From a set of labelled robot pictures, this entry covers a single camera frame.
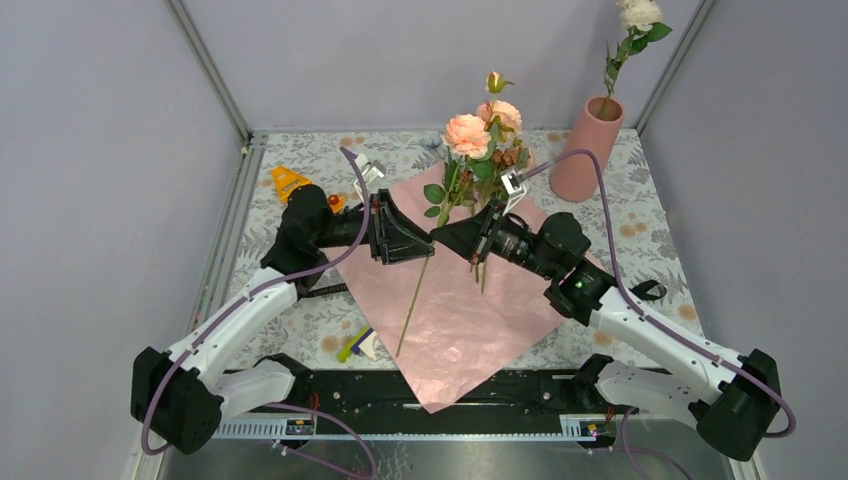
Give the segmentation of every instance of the robotic arm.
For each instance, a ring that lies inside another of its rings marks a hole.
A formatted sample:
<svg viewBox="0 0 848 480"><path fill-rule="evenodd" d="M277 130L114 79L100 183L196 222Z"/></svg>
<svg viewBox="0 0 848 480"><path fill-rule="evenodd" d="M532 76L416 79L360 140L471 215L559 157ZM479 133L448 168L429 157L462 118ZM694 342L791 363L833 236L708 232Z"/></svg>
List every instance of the robotic arm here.
<svg viewBox="0 0 848 480"><path fill-rule="evenodd" d="M371 195L365 206L334 215L320 187L298 188L289 198L261 268L213 316L223 319L220 325L210 320L165 352L148 347L138 355L132 415L144 422L154 391L167 380L152 412L151 428L188 454L202 447L222 421L285 399L295 377L280 363L265 360L237 373L225 373L225 368L268 322L312 288L322 272L292 282L279 283L280 279L327 264L322 248L355 243L365 217L363 208L368 208L362 243L367 241L371 256L383 264L433 255L432 242L437 241L472 263L495 254L550 280L544 295L560 314L610 333L670 372L629 367L596 354L576 377L593 385L611 404L676 419L695 428L721 453L750 459L779 406L748 377L779 394L774 360L759 350L741 356L681 328L641 300L625 297L628 292L616 288L613 276L584 258L590 242L571 214L553 214L533 233L526 222L509 213L526 195L526 186L514 172L507 172L503 181L507 202L493 201L474 217L429 235L398 211L388 190ZM700 346L701 352L672 341L672 334ZM174 373L168 380L170 370Z"/></svg>

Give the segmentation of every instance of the table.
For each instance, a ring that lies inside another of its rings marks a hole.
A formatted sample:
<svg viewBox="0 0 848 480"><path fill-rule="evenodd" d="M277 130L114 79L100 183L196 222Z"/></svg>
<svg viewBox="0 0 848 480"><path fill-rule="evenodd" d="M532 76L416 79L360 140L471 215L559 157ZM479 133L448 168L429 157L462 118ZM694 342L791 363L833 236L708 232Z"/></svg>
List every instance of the table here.
<svg viewBox="0 0 848 480"><path fill-rule="evenodd" d="M558 154L568 132L533 130L522 134L537 152L539 161ZM387 168L386 186L425 170L439 158L441 140L437 131L384 131L339 133L271 134L262 159L250 203L229 296L235 295L259 266L259 259L274 241L283 210L271 169L284 165L311 179L327 194L341 194L348 202L358 199L353 191L353 173L339 146L379 160ZM651 172L635 130L622 130L604 174L617 252L622 275L630 286L655 279L668 288L668 295L654 307L684 328L703 335L689 287L669 233ZM609 248L599 194L583 203L556 197L548 187L547 172L530 180L529 196L547 213L569 211L592 241L591 251L610 269ZM342 282L331 270L318 286ZM354 356L340 363L336 353L367 325L365 317L348 293L305 299L266 325L237 356L231 368L248 368L265 355L284 352L312 369L396 369L388 351L378 343L378 358ZM578 322L562 325L508 368L577 368L592 353L612 355L631 366L653 367L655 363L617 339Z"/></svg>

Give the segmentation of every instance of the vase opening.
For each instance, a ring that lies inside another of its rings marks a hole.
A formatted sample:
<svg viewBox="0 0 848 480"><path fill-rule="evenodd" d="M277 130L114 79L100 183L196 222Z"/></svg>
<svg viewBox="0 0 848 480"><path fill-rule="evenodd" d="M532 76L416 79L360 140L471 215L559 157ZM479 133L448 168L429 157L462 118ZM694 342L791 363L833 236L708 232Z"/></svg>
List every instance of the vase opening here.
<svg viewBox="0 0 848 480"><path fill-rule="evenodd" d="M595 97L592 100L589 100L589 103L586 105L586 109L589 110L589 113L592 117L602 121L602 122L615 122L621 118L621 115L624 113L624 109L621 108L621 104L618 103L614 98L610 98L607 102L604 111L604 118L601 118L601 108L604 108L604 101L606 97Z"/></svg>

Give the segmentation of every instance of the pink paper sheet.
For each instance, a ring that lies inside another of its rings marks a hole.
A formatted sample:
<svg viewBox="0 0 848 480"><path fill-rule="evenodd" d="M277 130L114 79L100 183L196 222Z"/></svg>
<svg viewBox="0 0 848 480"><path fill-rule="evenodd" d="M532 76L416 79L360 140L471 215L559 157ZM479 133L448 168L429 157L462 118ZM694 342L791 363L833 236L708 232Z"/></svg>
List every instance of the pink paper sheet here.
<svg viewBox="0 0 848 480"><path fill-rule="evenodd" d="M390 190L398 208L426 231L436 219L423 213L431 205L422 187L441 183L438 164ZM533 231L547 216L529 198L513 212ZM456 207L451 221L468 217ZM328 254L335 258L343 249ZM430 258L399 358L403 376L424 408L437 412L455 402L513 358L533 346L563 321L542 293L541 277L491 255L487 262L485 294L474 282L469 264L442 245ZM424 260L382 265L367 247L358 248L337 266L353 298L392 356Z"/></svg>

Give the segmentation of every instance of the gray floor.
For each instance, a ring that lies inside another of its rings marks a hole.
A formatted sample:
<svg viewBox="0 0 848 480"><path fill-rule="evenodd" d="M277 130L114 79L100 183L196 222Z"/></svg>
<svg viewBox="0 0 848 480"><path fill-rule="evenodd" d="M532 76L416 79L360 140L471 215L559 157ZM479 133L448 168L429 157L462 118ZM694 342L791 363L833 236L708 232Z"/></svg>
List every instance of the gray floor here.
<svg viewBox="0 0 848 480"><path fill-rule="evenodd" d="M694 479L732 479L728 461L697 433L665 420L634 419L628 438L635 447L653 448L682 464ZM159 480L345 479L321 465L282 457L263 441L213 440L199 452L169 453ZM368 472L368 460L355 442L311 442L303 451L348 469ZM589 456L575 443L549 442L374 442L379 479L639 479L623 453ZM636 455L653 480L683 479L668 463Z"/></svg>

